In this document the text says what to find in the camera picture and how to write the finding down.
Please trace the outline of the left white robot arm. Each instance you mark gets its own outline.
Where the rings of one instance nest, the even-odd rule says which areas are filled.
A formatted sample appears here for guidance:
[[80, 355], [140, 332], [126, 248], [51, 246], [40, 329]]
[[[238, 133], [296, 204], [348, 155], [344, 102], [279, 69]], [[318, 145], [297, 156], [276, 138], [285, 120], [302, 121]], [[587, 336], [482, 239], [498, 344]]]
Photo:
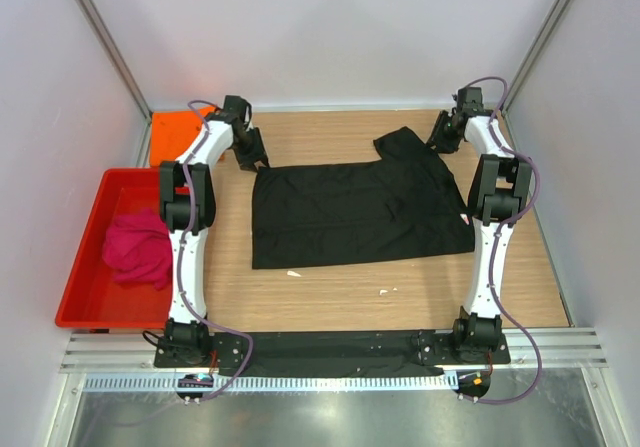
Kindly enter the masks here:
[[204, 254], [216, 215], [213, 167], [229, 149], [242, 170], [269, 165], [245, 98], [228, 95], [206, 115], [197, 109], [200, 103], [188, 103], [201, 122], [199, 134], [183, 154], [159, 167], [159, 214], [171, 244], [172, 296], [156, 344], [157, 367], [200, 367], [213, 354], [204, 294]]

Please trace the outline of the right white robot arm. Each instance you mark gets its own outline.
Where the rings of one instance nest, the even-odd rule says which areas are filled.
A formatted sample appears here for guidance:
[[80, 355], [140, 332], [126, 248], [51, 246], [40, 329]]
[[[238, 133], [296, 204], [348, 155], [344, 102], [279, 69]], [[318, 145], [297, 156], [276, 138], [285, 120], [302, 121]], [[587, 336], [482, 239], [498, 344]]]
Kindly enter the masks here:
[[427, 146], [452, 154], [468, 142], [478, 156], [467, 200], [475, 250], [468, 295], [443, 341], [445, 355], [456, 363], [484, 363], [506, 352], [500, 300], [504, 265], [514, 227], [529, 205], [534, 169], [500, 132], [497, 111], [484, 105], [478, 81], [460, 88], [454, 101], [450, 111], [439, 113]]

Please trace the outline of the black t shirt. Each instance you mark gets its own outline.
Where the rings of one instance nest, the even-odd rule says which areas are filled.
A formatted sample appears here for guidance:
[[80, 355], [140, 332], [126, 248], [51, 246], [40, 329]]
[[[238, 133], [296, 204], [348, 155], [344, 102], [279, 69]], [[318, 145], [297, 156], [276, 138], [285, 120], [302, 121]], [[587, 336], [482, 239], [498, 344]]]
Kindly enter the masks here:
[[252, 192], [252, 266], [293, 269], [471, 253], [453, 173], [402, 127], [371, 162], [263, 168]]

